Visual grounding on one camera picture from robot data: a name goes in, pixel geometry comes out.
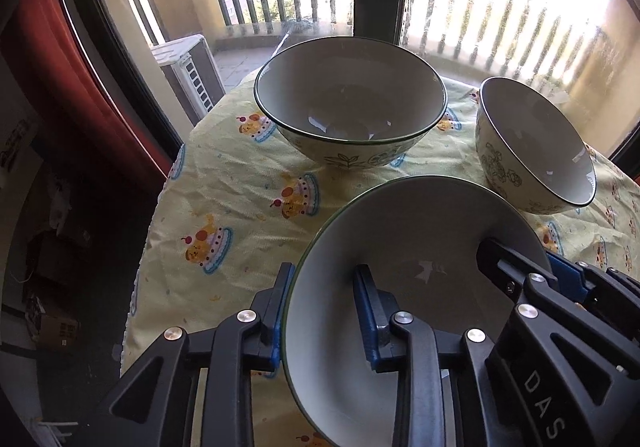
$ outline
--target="yellow tablecloth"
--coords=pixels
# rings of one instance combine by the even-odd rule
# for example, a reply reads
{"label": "yellow tablecloth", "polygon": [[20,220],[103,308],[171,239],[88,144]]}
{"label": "yellow tablecloth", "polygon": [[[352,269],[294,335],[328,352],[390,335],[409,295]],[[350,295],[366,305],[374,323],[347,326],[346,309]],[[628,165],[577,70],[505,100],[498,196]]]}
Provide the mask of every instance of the yellow tablecloth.
{"label": "yellow tablecloth", "polygon": [[[257,110],[254,79],[255,72],[191,132],[158,198],[132,294],[123,370],[164,329],[210,328],[248,307],[256,291],[273,285],[281,262],[296,263],[327,218],[367,189],[412,174],[486,185],[474,143],[478,93],[468,85],[445,80],[445,117],[406,156],[342,171],[318,166],[275,131]],[[589,151],[598,182],[593,203],[524,217],[549,249],[637,279],[640,187]],[[255,444],[328,445],[314,435],[279,371],[252,378]]]}

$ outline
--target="metal screw cap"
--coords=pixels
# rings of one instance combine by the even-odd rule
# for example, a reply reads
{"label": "metal screw cap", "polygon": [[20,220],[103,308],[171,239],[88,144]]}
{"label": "metal screw cap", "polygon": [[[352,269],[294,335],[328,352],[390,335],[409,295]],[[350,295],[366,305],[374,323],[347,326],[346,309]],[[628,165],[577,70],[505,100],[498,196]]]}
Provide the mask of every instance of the metal screw cap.
{"label": "metal screw cap", "polygon": [[182,328],[172,326],[171,328],[167,328],[166,330],[164,330],[164,338],[168,341],[175,341],[180,337],[182,337]]}
{"label": "metal screw cap", "polygon": [[253,310],[242,310],[242,312],[238,312],[237,317],[240,322],[253,322],[257,315]]}
{"label": "metal screw cap", "polygon": [[478,328],[471,328],[466,333],[466,338],[471,342],[482,342],[486,339],[486,335],[482,330],[479,330]]}
{"label": "metal screw cap", "polygon": [[538,316],[538,310],[530,304],[519,304],[518,313],[527,319],[535,319]]}
{"label": "metal screw cap", "polygon": [[400,311],[394,313],[394,321],[396,321],[398,324],[409,324],[410,322],[414,321],[414,316],[409,312]]}

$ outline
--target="tree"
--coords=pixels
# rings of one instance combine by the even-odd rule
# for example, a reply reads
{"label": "tree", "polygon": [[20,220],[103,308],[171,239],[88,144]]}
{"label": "tree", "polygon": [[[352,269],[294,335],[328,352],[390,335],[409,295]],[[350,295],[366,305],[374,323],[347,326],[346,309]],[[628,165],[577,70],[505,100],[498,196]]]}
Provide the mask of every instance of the tree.
{"label": "tree", "polygon": [[[280,12],[278,11],[278,2],[277,0],[267,0],[269,4],[269,14],[271,16],[272,21],[287,21],[294,20],[296,18],[296,7],[293,3],[293,0],[284,0],[284,15],[287,18],[286,20],[280,19]],[[255,15],[258,18],[258,21],[264,21],[264,14],[262,13],[262,3],[260,0],[254,1]],[[242,14],[244,15],[244,20],[247,23],[251,23],[251,17],[249,16],[249,10],[245,9]]]}

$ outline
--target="floor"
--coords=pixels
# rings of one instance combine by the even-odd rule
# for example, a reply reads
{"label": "floor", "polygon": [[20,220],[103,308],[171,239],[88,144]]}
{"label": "floor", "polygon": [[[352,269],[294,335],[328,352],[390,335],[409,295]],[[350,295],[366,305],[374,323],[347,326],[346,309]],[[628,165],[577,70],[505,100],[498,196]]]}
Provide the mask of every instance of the floor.
{"label": "floor", "polygon": [[98,213],[89,268],[73,300],[81,340],[66,361],[38,362],[45,420],[81,419],[120,376],[122,336],[153,202],[122,200]]}
{"label": "floor", "polygon": [[225,50],[213,59],[220,71],[220,78],[227,93],[240,84],[244,77],[266,63],[274,48],[248,48],[247,50]]}
{"label": "floor", "polygon": [[[27,243],[34,229],[40,228],[42,221],[49,221],[47,182],[43,166],[31,186],[12,239],[7,262],[12,275],[5,277],[3,302],[14,308],[24,308],[20,301]],[[36,399],[39,394],[38,407],[45,421],[79,421],[119,378],[131,292],[156,205],[153,196],[133,196],[127,192],[119,199],[110,199],[85,185],[72,191],[70,217],[73,213],[74,219],[88,230],[92,244],[87,249],[77,248],[78,274],[67,292],[68,310],[80,322],[78,342],[67,353],[44,351],[45,355],[30,367],[37,387],[33,393]],[[23,319],[11,320],[3,314],[2,324],[3,336],[10,331],[7,326],[12,325],[27,337],[26,345],[14,343],[29,347]],[[23,400],[32,403],[33,397],[26,395]]]}

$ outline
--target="ceramic bowl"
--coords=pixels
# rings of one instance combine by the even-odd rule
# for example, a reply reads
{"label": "ceramic bowl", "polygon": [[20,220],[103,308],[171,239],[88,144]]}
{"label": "ceramic bowl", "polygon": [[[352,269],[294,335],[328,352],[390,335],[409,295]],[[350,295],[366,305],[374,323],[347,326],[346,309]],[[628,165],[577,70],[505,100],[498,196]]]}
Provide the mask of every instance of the ceramic bowl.
{"label": "ceramic bowl", "polygon": [[589,205],[591,157],[564,115],[537,91],[504,77],[480,87],[476,151],[491,187],[533,214]]}
{"label": "ceramic bowl", "polygon": [[291,46],[260,70],[255,101],[301,153],[341,169],[384,166],[440,120],[447,94],[417,55],[360,37]]}
{"label": "ceramic bowl", "polygon": [[513,303],[476,265],[493,236],[549,269],[540,241],[494,192],[447,176],[377,186],[339,210],[298,263],[284,315],[284,367],[296,401],[332,443],[392,444],[397,375],[371,371],[353,300],[353,268],[433,328],[497,340]]}

